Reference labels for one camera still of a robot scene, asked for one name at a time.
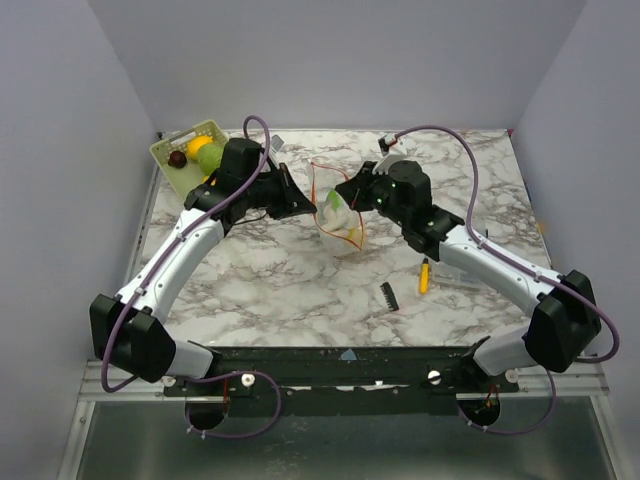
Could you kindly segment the green toy vegetable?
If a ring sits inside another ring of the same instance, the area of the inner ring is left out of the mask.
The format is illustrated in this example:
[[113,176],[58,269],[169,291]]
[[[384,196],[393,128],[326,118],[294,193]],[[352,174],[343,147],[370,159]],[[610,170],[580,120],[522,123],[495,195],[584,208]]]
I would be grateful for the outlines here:
[[327,194],[325,203],[333,211],[337,211],[342,205],[343,201],[340,195],[335,190],[330,190]]

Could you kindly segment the clear zip top bag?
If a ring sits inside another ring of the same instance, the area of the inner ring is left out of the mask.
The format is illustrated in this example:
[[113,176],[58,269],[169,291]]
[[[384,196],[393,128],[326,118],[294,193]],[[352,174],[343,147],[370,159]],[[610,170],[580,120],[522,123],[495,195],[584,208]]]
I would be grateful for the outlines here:
[[349,175],[337,167],[311,162],[308,176],[311,202],[316,207],[314,222],[325,249],[334,257],[360,253],[366,240],[363,218],[335,189]]

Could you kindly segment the white toy garlic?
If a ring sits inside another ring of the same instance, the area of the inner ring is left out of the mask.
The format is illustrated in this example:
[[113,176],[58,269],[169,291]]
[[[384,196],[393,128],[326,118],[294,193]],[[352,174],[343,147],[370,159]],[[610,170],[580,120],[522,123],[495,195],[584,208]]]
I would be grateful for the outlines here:
[[321,228],[327,232],[348,230],[352,226],[351,211],[344,206],[340,206],[337,211],[333,211],[326,204],[323,208],[323,223]]

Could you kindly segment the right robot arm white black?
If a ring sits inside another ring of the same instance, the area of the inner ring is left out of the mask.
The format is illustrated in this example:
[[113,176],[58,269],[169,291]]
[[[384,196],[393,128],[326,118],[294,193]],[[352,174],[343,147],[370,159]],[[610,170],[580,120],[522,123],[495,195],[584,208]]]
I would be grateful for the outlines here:
[[433,202],[430,178],[417,162],[398,161],[385,173],[366,162],[335,189],[351,209],[376,211],[400,226],[416,252],[475,276],[529,317],[528,327],[471,347],[470,361],[459,370],[467,389],[483,391],[509,369],[539,365],[562,373],[600,332],[597,315],[584,304],[594,299],[584,274],[560,275],[537,266],[523,273],[516,255],[504,249],[492,255],[492,242],[473,240],[462,218]]

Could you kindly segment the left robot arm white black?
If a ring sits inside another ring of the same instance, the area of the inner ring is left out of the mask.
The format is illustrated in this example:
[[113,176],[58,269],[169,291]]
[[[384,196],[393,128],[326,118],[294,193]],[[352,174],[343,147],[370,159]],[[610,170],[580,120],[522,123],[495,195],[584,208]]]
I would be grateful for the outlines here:
[[163,323],[196,267],[250,210],[274,220],[313,214],[285,164],[276,164],[268,147],[232,138],[223,149],[214,183],[188,195],[171,234],[139,274],[112,297],[97,296],[90,306],[93,346],[102,366],[115,366],[135,378],[155,382],[187,377],[201,395],[214,393],[222,380],[214,352],[178,341]]

